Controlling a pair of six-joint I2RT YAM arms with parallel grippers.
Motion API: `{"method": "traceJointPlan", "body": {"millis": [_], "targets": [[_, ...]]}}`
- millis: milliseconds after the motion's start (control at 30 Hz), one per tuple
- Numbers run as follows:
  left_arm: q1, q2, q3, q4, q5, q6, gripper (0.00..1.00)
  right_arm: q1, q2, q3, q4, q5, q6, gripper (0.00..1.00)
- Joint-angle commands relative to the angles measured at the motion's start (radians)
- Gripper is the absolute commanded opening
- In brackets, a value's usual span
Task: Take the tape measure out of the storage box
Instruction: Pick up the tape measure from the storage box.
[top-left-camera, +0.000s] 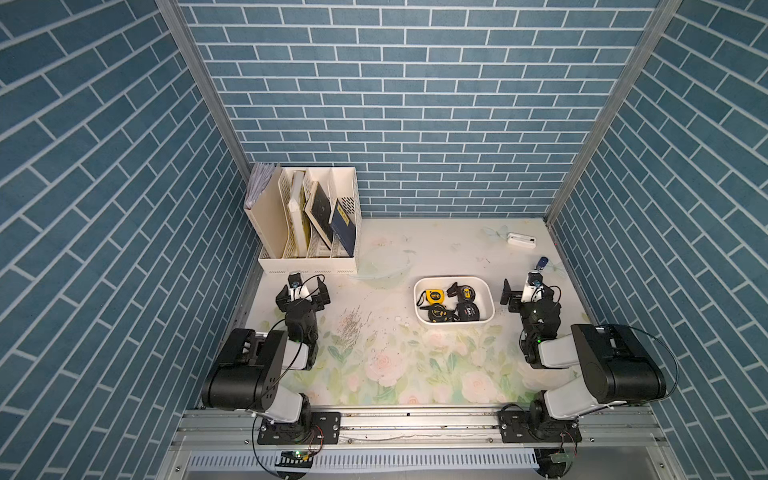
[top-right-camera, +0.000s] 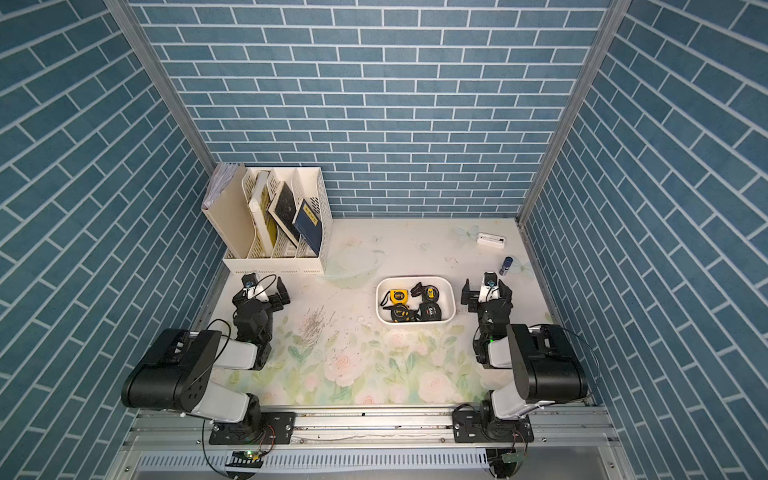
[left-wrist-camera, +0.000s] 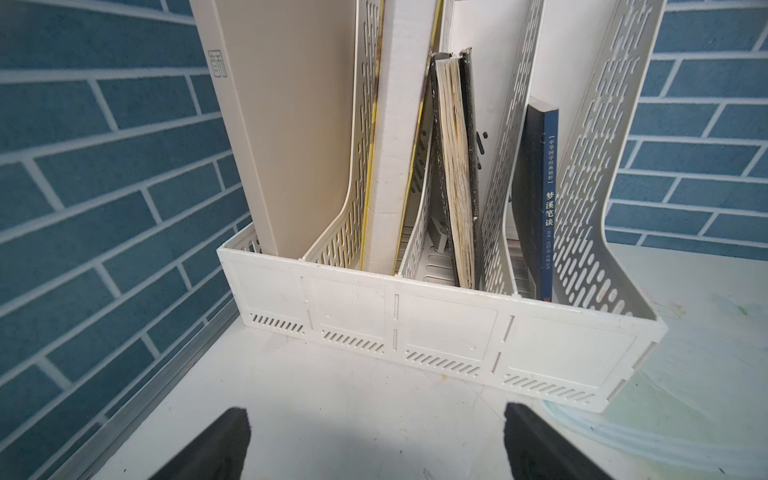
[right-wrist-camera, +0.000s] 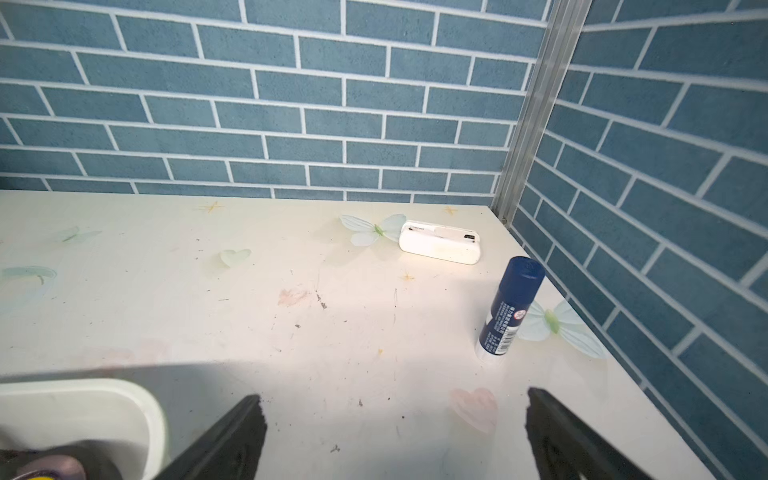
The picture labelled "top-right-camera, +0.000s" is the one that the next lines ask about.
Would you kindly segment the black tape measure yellow label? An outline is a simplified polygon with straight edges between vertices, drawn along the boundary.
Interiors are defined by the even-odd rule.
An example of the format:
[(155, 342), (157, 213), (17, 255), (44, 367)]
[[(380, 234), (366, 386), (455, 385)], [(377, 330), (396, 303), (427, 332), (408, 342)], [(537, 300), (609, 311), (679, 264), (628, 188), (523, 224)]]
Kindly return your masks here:
[(418, 312), (408, 308), (405, 304), (388, 306), (385, 307), (385, 310), (390, 313), (390, 318), (393, 323), (406, 323), (418, 320)]

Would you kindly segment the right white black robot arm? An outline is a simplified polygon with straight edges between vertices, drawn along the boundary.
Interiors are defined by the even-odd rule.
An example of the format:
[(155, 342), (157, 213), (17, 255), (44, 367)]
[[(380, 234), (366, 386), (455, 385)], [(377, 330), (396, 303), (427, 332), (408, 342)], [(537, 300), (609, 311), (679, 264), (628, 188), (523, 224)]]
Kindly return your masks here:
[(513, 323), (512, 296), (493, 272), (484, 274), (478, 290), (469, 282), (462, 288), (460, 303), (478, 317), (472, 339), (477, 362), (487, 370), (511, 371), (512, 381), (491, 389), (477, 406), (461, 404), (453, 410), (457, 443), (530, 443), (530, 413), (588, 395), (587, 376), (565, 329)]

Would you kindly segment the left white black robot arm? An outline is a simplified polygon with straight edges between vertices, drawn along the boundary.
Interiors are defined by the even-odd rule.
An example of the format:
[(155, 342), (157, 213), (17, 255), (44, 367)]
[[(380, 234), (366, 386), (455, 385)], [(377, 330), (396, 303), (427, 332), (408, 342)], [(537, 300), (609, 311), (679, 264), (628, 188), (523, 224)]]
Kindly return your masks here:
[(225, 330), (162, 331), (125, 380), (121, 401), (129, 408), (172, 411), (211, 424), (212, 445), (268, 447), (290, 442), (296, 414), (264, 413), (254, 394), (234, 391), (212, 378), (216, 369), (262, 370), (271, 354), (274, 314), (290, 303), (282, 279), (246, 274), (234, 295)]

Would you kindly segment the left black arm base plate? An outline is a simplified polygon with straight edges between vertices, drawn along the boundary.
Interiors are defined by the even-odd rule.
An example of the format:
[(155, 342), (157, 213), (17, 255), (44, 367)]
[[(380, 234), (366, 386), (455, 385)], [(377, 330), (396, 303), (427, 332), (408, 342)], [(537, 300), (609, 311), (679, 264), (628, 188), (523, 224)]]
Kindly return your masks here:
[(247, 414), (241, 422), (215, 422), (210, 445), (287, 445), (290, 443), (296, 414), (279, 411)]

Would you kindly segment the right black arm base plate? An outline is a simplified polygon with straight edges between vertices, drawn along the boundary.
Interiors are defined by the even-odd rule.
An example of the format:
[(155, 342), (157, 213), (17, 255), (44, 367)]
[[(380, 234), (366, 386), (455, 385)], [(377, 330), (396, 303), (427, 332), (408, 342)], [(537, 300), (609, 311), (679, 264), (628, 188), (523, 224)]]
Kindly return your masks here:
[(527, 419), (500, 420), (489, 411), (475, 409), (452, 412), (453, 436), (456, 443), (531, 443), (532, 426)]

